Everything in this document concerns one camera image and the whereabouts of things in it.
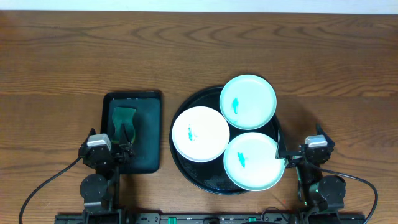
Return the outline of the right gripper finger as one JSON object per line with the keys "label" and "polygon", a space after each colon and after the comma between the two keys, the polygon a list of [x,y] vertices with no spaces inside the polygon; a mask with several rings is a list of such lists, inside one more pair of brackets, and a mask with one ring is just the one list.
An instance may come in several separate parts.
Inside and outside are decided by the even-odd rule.
{"label": "right gripper finger", "polygon": [[287,149],[285,146],[285,140],[282,130],[279,128],[277,130],[277,151],[275,158],[276,159],[283,159],[287,156]]}
{"label": "right gripper finger", "polygon": [[316,130],[317,130],[318,135],[323,135],[325,137],[328,146],[335,146],[335,143],[326,134],[326,132],[324,132],[324,130],[322,129],[322,127],[319,124],[316,125]]}

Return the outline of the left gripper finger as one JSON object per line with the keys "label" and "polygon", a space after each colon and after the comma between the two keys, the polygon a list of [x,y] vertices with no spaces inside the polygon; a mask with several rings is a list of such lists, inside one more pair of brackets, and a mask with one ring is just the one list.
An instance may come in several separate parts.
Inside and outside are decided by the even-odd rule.
{"label": "left gripper finger", "polygon": [[91,129],[90,129],[90,132],[88,133],[88,135],[87,135],[86,139],[83,141],[83,143],[81,144],[81,146],[86,146],[86,145],[87,145],[87,142],[88,142],[88,139],[89,139],[89,137],[90,137],[90,136],[92,136],[92,135],[95,135],[95,134],[96,134],[96,131],[95,131],[95,129],[94,129],[94,128],[91,128]]}
{"label": "left gripper finger", "polygon": [[134,156],[133,143],[135,141],[135,128],[132,124],[122,124],[119,135],[119,147],[129,156]]}

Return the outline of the green yellow sponge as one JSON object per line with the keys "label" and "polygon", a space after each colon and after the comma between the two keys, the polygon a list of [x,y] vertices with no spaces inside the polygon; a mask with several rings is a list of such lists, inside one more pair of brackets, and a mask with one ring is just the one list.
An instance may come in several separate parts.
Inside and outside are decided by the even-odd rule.
{"label": "green yellow sponge", "polygon": [[112,143],[119,144],[122,133],[122,125],[124,125],[127,134],[127,140],[131,143],[134,142],[136,137],[136,130],[133,123],[135,113],[136,109],[134,108],[115,107],[112,114],[112,121],[114,125],[114,134],[111,137]]}

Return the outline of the white plate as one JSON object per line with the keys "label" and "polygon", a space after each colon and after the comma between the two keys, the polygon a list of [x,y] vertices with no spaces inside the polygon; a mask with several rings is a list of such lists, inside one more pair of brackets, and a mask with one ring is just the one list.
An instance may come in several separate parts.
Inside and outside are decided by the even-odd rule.
{"label": "white plate", "polygon": [[195,106],[183,111],[172,125],[172,142],[177,152],[193,162],[219,157],[230,139],[227,121],[217,110]]}

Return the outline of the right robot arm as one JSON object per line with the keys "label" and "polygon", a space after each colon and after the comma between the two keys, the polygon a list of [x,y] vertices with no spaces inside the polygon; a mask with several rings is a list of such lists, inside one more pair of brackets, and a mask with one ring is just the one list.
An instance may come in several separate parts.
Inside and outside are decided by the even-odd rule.
{"label": "right robot arm", "polygon": [[294,168],[298,175],[298,194],[317,213],[336,213],[344,207],[345,181],[336,175],[324,176],[320,165],[331,157],[335,143],[316,125],[317,134],[305,138],[298,151],[287,150],[282,130],[277,132],[276,158],[283,159],[286,168]]}

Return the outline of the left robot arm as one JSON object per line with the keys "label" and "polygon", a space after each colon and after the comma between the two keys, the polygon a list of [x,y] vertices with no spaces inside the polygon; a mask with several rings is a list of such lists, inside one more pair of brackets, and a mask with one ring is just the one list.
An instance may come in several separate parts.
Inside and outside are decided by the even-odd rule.
{"label": "left robot arm", "polygon": [[113,145],[107,134],[91,129],[78,150],[84,165],[95,170],[83,179],[80,194],[85,212],[90,215],[111,213],[119,208],[120,167],[134,155],[125,125],[119,129],[119,141]]}

